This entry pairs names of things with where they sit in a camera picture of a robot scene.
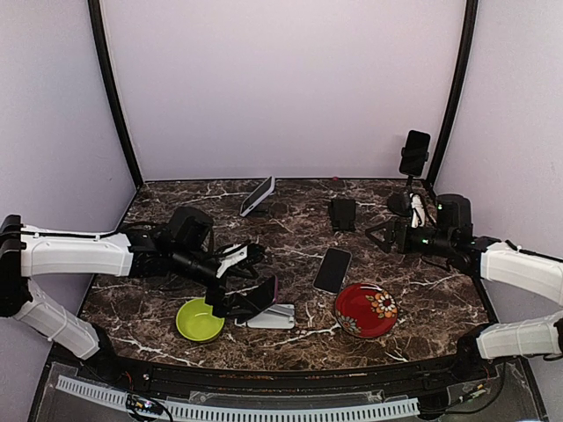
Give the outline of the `black pole phone stand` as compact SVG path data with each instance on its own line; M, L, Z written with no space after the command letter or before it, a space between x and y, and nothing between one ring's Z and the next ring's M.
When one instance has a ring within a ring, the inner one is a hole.
M397 216L410 217L413 212L412 199L414 176L408 176L406 185L397 193L392 193L387 199L388 209Z

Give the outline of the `red floral plate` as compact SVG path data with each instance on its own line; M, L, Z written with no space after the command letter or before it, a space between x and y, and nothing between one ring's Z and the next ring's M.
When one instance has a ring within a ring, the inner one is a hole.
M344 332L364 339L382 337L393 328L399 316L392 294L367 283L345 287L338 294L333 309Z

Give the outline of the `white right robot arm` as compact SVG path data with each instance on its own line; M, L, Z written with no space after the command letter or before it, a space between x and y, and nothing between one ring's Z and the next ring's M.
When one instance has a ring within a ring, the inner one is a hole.
M514 243L472 234L470 223L413 227L390 219L365 230L381 251L418 253L446 259L446 265L478 280L500 282L526 290L561 305L562 260ZM472 378L483 360L508 356L562 357L562 312L515 323L484 324L459 339L460 354L449 363L459 382Z

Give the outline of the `black right frame post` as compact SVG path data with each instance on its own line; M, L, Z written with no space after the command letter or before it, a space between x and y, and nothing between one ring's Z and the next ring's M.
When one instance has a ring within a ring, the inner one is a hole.
M478 0L467 0L465 2L464 19L457 51L456 65L450 86L450 93L444 111L440 132L436 141L435 150L426 176L428 189L433 189L435 187L454 127L471 56L478 9Z

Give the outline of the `black frame post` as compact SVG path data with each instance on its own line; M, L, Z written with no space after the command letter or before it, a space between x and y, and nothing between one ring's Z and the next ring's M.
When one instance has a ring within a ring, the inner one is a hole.
M120 95L113 74L110 50L106 38L104 19L102 16L102 4L99 0L88 0L87 6L96 55L99 63L99 70L105 88L110 113L113 118L113 124L129 174L132 178L135 189L139 190L143 186L144 181L139 163L135 156L133 143L131 142L128 132L125 115L121 106Z
M465 2L464 19L457 51L456 65L450 86L450 93L444 111L440 132L436 141L435 150L426 176L428 189L433 189L435 187L454 127L471 56L478 9L478 0L467 0Z

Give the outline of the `phone in clear case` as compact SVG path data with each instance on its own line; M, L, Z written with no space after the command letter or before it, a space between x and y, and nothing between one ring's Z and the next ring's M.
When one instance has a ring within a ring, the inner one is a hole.
M313 281L313 287L331 295L336 295L342 288L352 254L335 248L329 248Z

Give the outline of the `white folding phone stand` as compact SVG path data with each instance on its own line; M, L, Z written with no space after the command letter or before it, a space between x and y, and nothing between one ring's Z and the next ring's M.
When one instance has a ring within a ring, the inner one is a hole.
M291 330L295 327L295 306L293 304L275 304L257 316L242 321L237 318L237 327L267 330Z

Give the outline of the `purple phone dark screen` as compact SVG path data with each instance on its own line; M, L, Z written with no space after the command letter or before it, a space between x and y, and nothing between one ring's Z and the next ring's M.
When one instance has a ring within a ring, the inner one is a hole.
M246 295L253 317L276 304L278 284L278 278L272 276Z

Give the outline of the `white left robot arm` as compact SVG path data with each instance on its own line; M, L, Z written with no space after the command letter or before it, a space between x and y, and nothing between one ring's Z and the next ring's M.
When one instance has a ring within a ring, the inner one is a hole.
M130 223L113 232L62 232L7 216L1 225L1 316L27 324L76 358L89 362L105 383L124 375L106 332L70 314L33 281L37 275L105 274L151 278L175 274L206 288L217 317L254 316L257 307L240 294L227 295L230 276L258 277L265 256L252 241L216 248L213 219L193 207L179 208L169 222Z

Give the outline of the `black phone on pole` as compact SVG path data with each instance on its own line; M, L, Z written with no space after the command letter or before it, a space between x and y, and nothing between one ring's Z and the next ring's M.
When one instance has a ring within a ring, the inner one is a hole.
M401 174L412 177L419 177L422 174L428 160L430 141L430 134L417 130L408 132L405 146L401 150L398 168Z

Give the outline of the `lavender phone on stand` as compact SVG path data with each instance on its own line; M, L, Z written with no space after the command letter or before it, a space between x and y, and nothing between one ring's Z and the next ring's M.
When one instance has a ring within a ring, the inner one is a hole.
M275 177L270 176L255 188L242 202L239 215L248 216L263 200L265 200L275 188Z

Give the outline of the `black front rail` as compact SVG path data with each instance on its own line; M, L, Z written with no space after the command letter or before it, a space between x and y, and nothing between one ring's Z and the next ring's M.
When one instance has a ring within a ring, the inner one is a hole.
M208 343L181 336L111 336L123 372L121 387L157 395L210 392L265 395L337 394L382 390L386 396L430 395L461 382L492 381L501 362L464 360L453 346L415 349L408 360L392 341L335 335L272 334L237 338L225 334Z

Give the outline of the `lime green bowl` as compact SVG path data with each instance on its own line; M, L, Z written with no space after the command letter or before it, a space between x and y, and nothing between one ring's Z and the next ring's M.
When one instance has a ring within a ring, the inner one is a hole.
M224 327L225 319L213 315L213 308L203 297L184 303L175 318L179 334L193 342L209 342L217 338Z

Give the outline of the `black left frame post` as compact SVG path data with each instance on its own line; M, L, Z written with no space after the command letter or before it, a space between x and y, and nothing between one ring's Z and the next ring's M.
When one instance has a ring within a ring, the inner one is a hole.
M144 181L139 163L135 156L133 143L131 142L128 132L125 115L121 106L120 95L113 74L110 50L106 38L104 19L102 16L102 4L99 0L88 0L87 6L96 55L99 63L99 70L105 88L110 113L113 118L113 124L129 174L132 178L135 189L139 190L143 186Z

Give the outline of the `black folding phone stand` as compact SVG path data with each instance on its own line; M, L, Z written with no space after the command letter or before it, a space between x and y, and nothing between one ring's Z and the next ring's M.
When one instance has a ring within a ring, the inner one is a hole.
M352 199L331 199L328 206L331 226L334 232L354 232L356 203Z

